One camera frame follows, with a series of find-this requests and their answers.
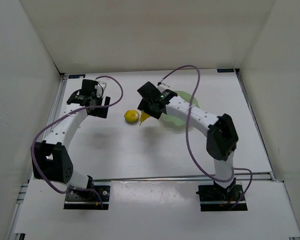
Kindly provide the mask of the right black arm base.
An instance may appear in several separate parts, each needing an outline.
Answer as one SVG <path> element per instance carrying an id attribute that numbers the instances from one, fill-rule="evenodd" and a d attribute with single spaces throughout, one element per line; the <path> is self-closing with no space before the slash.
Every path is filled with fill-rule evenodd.
<path id="1" fill-rule="evenodd" d="M 229 193 L 223 193 L 216 185 L 199 185 L 196 194 L 199 196 L 201 212 L 242 212 L 248 211 L 245 197 L 240 199 L 243 192 L 241 184 L 234 185 Z"/>

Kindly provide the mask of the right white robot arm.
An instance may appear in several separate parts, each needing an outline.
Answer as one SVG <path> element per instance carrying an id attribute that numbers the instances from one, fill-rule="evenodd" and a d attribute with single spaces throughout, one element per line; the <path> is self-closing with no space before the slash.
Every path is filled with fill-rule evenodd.
<path id="1" fill-rule="evenodd" d="M 137 109 L 159 119 L 162 114 L 186 122 L 206 137 L 206 151 L 214 160 L 214 184 L 229 192 L 236 184 L 233 158 L 239 140 L 231 116 L 208 113 L 183 100 L 176 92 L 146 82 L 137 92 L 142 97 Z"/>

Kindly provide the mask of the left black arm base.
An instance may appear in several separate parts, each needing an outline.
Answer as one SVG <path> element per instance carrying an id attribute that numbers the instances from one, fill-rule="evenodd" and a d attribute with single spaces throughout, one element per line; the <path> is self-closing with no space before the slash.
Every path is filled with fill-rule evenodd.
<path id="1" fill-rule="evenodd" d="M 109 209 L 111 185 L 94 184 L 94 189 L 98 192 L 99 197 L 91 191 L 78 191 L 71 189 L 64 199 L 63 208 L 65 210 L 100 210 Z"/>

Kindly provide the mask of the yellow fake pear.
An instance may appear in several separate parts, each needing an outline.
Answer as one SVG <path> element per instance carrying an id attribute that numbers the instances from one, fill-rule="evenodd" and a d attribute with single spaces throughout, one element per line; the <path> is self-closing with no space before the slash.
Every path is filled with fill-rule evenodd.
<path id="1" fill-rule="evenodd" d="M 142 111 L 140 118 L 139 118 L 139 125 L 141 125 L 145 120 L 147 120 L 148 118 L 150 118 L 151 116 L 149 114 L 147 114 L 146 112 Z"/>

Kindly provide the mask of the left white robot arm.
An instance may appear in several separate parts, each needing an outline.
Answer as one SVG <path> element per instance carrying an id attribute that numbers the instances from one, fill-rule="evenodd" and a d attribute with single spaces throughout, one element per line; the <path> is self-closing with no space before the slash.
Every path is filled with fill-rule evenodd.
<path id="1" fill-rule="evenodd" d="M 42 179 L 38 170 L 51 182 L 64 184 L 77 189 L 90 189 L 92 178 L 79 173 L 68 154 L 70 143 L 81 123 L 87 116 L 105 119 L 111 98 L 104 97 L 107 83 L 92 79 L 83 79 L 81 89 L 74 91 L 66 101 L 63 115 L 51 132 L 34 144 L 36 164 L 33 173 L 36 179 Z"/>

